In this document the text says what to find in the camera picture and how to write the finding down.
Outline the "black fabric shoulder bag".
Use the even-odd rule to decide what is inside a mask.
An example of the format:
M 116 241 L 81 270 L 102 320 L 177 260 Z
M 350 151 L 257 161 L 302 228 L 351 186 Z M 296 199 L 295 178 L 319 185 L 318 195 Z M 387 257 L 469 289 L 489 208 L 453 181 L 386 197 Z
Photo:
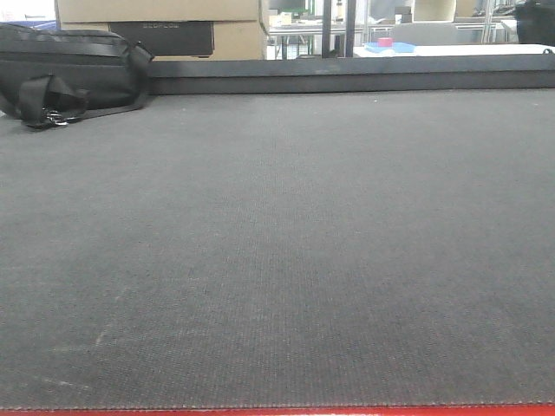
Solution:
M 1 110 L 35 129 L 140 109 L 153 55 L 102 30 L 1 26 Z

